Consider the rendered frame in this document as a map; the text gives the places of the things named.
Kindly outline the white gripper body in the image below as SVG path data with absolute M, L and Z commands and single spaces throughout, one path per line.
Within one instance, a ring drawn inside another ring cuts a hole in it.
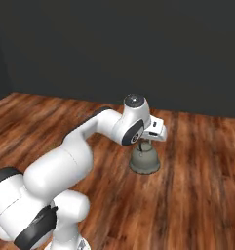
M 165 125 L 159 128 L 155 127 L 150 127 L 147 128 L 143 134 L 142 137 L 144 139 L 148 139 L 151 141 L 159 141 L 159 142 L 164 142 L 167 139 L 167 128 Z

